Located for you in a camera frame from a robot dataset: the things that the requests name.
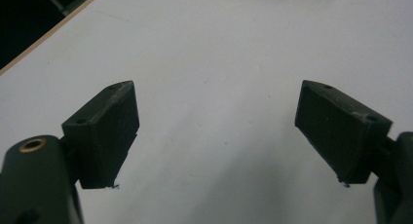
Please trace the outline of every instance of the screw hole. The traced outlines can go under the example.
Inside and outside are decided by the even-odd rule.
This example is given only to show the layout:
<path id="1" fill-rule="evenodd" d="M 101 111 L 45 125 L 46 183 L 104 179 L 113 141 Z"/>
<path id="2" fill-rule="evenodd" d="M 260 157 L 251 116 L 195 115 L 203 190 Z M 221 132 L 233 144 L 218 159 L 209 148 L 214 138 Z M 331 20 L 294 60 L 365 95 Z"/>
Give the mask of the screw hole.
<path id="1" fill-rule="evenodd" d="M 23 212 L 16 219 L 15 224 L 33 224 L 40 219 L 40 213 L 36 209 Z"/>
<path id="2" fill-rule="evenodd" d="M 88 120 L 87 119 L 78 119 L 76 124 L 85 124 Z"/>
<path id="3" fill-rule="evenodd" d="M 378 120 L 376 117 L 371 116 L 371 115 L 367 115 L 366 119 L 369 120 L 369 121 L 372 121 L 372 122 L 376 122 Z"/>
<path id="4" fill-rule="evenodd" d="M 31 153 L 43 148 L 46 145 L 47 140 L 45 138 L 37 138 L 29 140 L 21 145 L 19 148 L 21 153 Z"/>

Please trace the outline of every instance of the black plastic bracket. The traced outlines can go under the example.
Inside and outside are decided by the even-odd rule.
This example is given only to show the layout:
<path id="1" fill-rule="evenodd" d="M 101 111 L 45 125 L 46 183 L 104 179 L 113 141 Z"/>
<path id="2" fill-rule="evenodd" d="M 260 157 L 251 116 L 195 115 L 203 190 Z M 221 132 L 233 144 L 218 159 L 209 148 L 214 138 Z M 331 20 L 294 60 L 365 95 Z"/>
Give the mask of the black plastic bracket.
<path id="1" fill-rule="evenodd" d="M 10 148 L 0 176 L 0 223 L 83 223 L 74 184 L 113 187 L 139 128 L 132 81 L 109 86 L 62 124 L 65 136 Z"/>
<path id="2" fill-rule="evenodd" d="M 394 142 L 392 121 L 335 88 L 303 81 L 295 126 L 344 184 L 374 172 L 377 222 L 413 223 L 413 133 Z"/>

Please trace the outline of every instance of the mounting hole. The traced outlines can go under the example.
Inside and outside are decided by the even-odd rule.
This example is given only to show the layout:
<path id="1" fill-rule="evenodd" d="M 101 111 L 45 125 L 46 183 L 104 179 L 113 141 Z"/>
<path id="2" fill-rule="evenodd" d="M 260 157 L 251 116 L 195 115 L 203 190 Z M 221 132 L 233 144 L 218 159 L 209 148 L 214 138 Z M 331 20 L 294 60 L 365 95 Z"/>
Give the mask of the mounting hole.
<path id="1" fill-rule="evenodd" d="M 76 124 L 85 124 L 87 121 L 87 119 L 78 119 L 76 120 Z"/>
<path id="2" fill-rule="evenodd" d="M 15 221 L 15 224 L 32 224 L 40 219 L 40 213 L 36 209 L 30 209 L 21 213 Z"/>
<path id="3" fill-rule="evenodd" d="M 29 140 L 27 142 L 24 142 L 20 148 L 19 151 L 21 153 L 31 153 L 36 150 L 39 150 L 43 148 L 46 145 L 47 140 L 45 138 L 36 138 Z"/>
<path id="4" fill-rule="evenodd" d="M 367 115 L 365 118 L 369 121 L 372 121 L 372 122 L 376 122 L 378 120 L 376 117 L 371 116 L 371 115 Z"/>

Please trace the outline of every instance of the white surface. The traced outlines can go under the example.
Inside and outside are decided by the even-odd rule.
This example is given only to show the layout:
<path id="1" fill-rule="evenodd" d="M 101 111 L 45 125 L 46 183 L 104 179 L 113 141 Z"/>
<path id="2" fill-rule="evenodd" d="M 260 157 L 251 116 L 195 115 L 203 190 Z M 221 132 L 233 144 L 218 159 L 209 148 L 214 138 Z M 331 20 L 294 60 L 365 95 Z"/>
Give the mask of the white surface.
<path id="1" fill-rule="evenodd" d="M 0 154 L 134 80 L 141 128 L 86 223 L 374 223 L 294 127 L 303 79 L 413 131 L 413 0 L 95 0 L 0 77 Z"/>

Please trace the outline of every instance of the white table surface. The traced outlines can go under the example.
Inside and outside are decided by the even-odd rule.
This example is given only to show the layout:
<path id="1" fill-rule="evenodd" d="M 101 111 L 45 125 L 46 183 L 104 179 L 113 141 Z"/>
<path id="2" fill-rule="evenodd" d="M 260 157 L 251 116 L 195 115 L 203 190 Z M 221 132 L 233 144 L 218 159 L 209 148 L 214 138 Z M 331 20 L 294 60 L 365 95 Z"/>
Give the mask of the white table surface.
<path id="1" fill-rule="evenodd" d="M 0 77 L 0 163 L 104 87 L 133 80 L 141 127 L 87 224 L 375 223 L 294 127 L 301 82 L 413 131 L 413 0 L 94 0 Z"/>

